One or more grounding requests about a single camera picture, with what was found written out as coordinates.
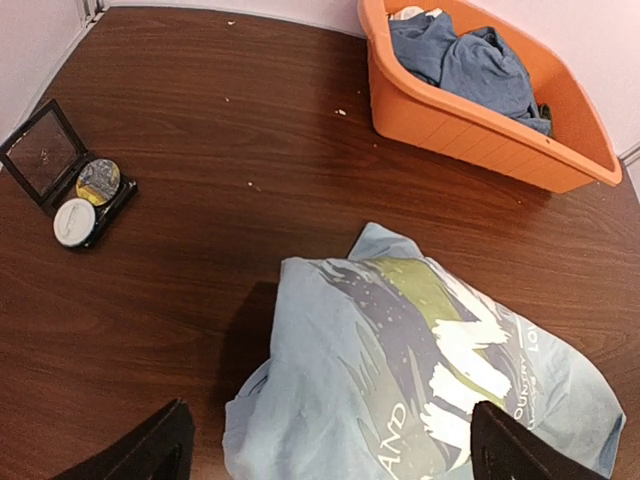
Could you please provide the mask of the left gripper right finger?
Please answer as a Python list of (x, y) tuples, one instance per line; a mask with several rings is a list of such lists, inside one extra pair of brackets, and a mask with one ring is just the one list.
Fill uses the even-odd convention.
[(553, 449), (489, 401), (474, 406), (471, 463), (475, 480), (604, 480)]

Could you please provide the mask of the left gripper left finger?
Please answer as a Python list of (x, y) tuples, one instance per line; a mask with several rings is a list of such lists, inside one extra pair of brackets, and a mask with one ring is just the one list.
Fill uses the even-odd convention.
[(188, 479), (195, 424), (186, 401), (174, 399), (105, 450), (58, 479)]

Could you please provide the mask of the light blue printed t-shirt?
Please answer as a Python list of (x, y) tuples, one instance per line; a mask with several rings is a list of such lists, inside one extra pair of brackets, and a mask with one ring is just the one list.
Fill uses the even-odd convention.
[(613, 473), (626, 417), (577, 349), (365, 226), (344, 259), (282, 262), (269, 359), (226, 406), (235, 479), (468, 479), (474, 406)]

